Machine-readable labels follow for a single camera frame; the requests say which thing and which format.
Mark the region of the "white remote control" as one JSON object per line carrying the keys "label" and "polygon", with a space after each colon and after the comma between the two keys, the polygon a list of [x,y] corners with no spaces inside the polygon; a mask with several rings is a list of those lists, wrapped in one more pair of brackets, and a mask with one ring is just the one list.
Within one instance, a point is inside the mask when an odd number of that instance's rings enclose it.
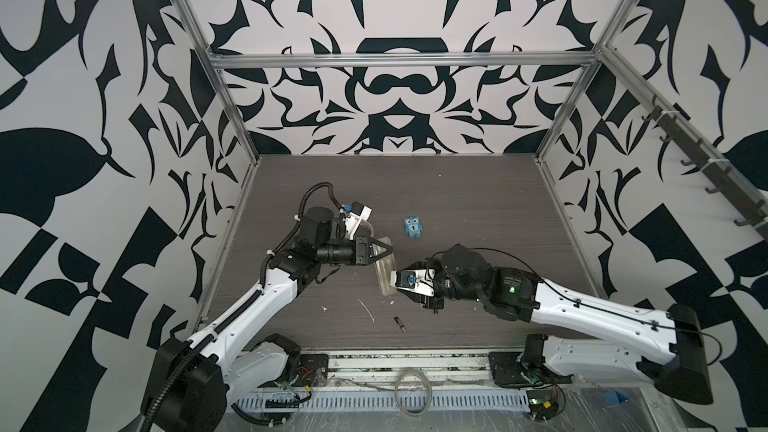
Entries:
{"label": "white remote control", "polygon": [[393,266],[392,267],[376,267],[376,277],[380,292],[384,296],[392,296],[397,293],[396,288],[392,285],[393,274],[397,270],[394,248],[393,251]]}

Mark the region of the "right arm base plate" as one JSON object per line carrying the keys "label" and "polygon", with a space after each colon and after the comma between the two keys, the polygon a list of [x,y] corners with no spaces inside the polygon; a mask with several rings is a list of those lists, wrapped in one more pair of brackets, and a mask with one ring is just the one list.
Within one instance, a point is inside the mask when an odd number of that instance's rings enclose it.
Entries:
{"label": "right arm base plate", "polygon": [[571,384],[572,377],[555,373],[546,367],[541,356],[526,352],[494,351],[488,354],[491,378],[501,388],[542,388],[555,384]]}

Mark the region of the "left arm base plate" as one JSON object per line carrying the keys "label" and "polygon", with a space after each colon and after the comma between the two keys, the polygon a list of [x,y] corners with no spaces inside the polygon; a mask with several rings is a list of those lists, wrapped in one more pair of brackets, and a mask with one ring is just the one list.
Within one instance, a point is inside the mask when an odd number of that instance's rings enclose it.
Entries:
{"label": "left arm base plate", "polygon": [[313,386],[327,379],[330,356],[325,353],[309,353],[290,356],[283,381],[291,386]]}

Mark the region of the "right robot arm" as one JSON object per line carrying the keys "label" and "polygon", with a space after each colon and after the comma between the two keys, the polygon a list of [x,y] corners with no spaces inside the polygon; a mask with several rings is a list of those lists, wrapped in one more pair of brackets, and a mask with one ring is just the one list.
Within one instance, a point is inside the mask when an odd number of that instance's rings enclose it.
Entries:
{"label": "right robot arm", "polygon": [[638,355],[637,372],[665,395],[695,405],[714,402],[705,340],[696,311],[635,308],[582,294],[541,277],[528,266],[493,266],[481,250],[456,244],[426,261],[427,305],[479,303],[506,321],[550,325],[622,346]]}

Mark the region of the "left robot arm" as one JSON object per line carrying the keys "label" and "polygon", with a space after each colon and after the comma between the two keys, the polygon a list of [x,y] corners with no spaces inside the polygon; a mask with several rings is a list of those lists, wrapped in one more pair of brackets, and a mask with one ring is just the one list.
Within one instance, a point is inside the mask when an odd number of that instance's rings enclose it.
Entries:
{"label": "left robot arm", "polygon": [[293,226],[266,252],[256,284],[232,306],[189,338],[170,338],[157,350],[141,403],[140,430],[213,431],[225,413],[259,385],[290,382],[301,348],[273,334],[245,350],[255,335],[309,285],[324,282],[328,265],[366,267],[393,253],[372,234],[359,234],[372,210],[360,203],[309,207],[309,198],[329,182],[302,196]]}

